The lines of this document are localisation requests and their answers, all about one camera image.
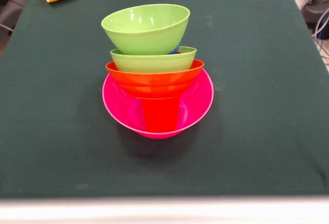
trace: green tablecloth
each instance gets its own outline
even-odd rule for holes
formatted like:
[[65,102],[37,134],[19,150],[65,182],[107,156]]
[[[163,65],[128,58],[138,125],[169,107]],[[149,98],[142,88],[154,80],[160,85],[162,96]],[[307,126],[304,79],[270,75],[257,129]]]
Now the green tablecloth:
[[[130,6],[191,10],[183,45],[215,87],[168,140],[119,125],[101,96]],[[0,196],[327,194],[329,75],[294,0],[29,0],[0,60]]]

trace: stacked bowls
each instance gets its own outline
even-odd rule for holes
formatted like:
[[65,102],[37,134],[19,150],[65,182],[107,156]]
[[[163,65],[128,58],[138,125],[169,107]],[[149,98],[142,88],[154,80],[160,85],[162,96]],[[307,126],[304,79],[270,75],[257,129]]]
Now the stacked bowls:
[[181,96],[204,67],[194,58],[195,48],[178,46],[189,17],[186,7],[152,4],[114,12],[101,23],[117,47],[106,69],[127,95],[141,101],[148,133],[177,129]]

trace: bowl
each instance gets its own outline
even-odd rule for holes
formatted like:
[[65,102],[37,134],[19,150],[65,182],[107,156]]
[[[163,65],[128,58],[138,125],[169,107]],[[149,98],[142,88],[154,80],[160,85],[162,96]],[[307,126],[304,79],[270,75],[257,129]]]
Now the bowl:
[[151,4],[126,8],[102,20],[102,27],[113,44],[130,55],[160,55],[180,43],[190,10],[173,4]]
[[203,66],[202,61],[194,60],[185,71],[132,73],[118,71],[114,62],[110,62],[106,69],[123,90],[142,99],[146,131],[162,133],[176,128],[180,96],[193,84]]
[[194,59],[188,70],[163,73],[119,71],[113,61],[105,67],[121,88],[133,97],[156,99],[181,95],[190,87],[204,65],[202,61]]
[[192,127],[206,115],[213,102],[214,89],[209,75],[203,69],[180,97],[176,128],[164,133],[147,132],[142,100],[124,91],[111,75],[107,75],[104,81],[102,95],[107,111],[118,123],[144,137],[165,139]]
[[196,48],[181,46],[179,53],[165,55],[127,55],[119,49],[111,50],[110,54],[119,71],[159,73],[190,69]]

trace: plastic bowl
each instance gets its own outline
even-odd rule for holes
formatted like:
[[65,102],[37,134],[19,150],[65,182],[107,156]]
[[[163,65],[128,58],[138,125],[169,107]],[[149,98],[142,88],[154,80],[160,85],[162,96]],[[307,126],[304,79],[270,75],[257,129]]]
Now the plastic bowl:
[[107,111],[121,125],[147,138],[165,139],[192,127],[206,115],[213,102],[214,89],[203,69],[180,98],[176,129],[165,133],[146,131],[141,99],[126,93],[110,75],[104,81],[102,94]]
[[119,71],[159,73],[190,69],[196,48],[180,47],[177,54],[126,55],[119,49],[111,50],[112,59]]
[[109,39],[124,54],[167,54],[180,43],[190,10],[173,4],[151,4],[114,12],[102,20]]
[[122,89],[137,98],[169,98],[181,95],[201,72],[204,63],[194,59],[190,69],[163,73],[133,73],[118,71],[115,63],[106,65],[108,73]]

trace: cable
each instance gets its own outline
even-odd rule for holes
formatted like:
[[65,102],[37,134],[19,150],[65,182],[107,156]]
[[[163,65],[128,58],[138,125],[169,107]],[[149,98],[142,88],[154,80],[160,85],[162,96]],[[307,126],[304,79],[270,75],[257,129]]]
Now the cable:
[[16,2],[16,1],[13,1],[13,0],[8,0],[9,2],[13,2],[21,7],[25,7],[23,4],[19,3],[19,2]]
[[0,24],[0,27],[5,28],[5,29],[7,29],[7,30],[9,30],[9,31],[11,31],[11,32],[14,31],[13,29],[11,29],[11,28],[9,28],[8,26],[5,26],[5,25],[3,25],[3,24]]
[[[329,15],[329,12],[324,16],[324,19],[323,19],[323,20],[327,20],[328,15]],[[320,31],[320,35],[319,35],[319,37],[318,37],[317,46],[318,46],[318,44],[319,44],[319,40],[322,38],[323,30],[324,30],[324,28]]]
[[327,54],[327,56],[329,56],[329,52],[327,50],[325,50],[324,47],[321,44],[319,44],[319,46],[320,46],[320,48],[323,49],[323,51]]
[[322,26],[319,28],[319,25],[323,19],[323,17],[329,12],[329,8],[327,8],[327,10],[321,15],[321,17],[319,18],[318,22],[317,22],[317,26],[315,27],[315,32],[312,34],[312,37],[316,37],[317,34],[327,25],[328,21],[329,21],[329,17],[324,21],[324,23],[322,24]]
[[322,47],[322,45],[323,45],[323,41],[324,41],[324,40],[322,39],[321,44],[320,44],[319,53],[321,53],[321,50],[323,49],[323,47]]

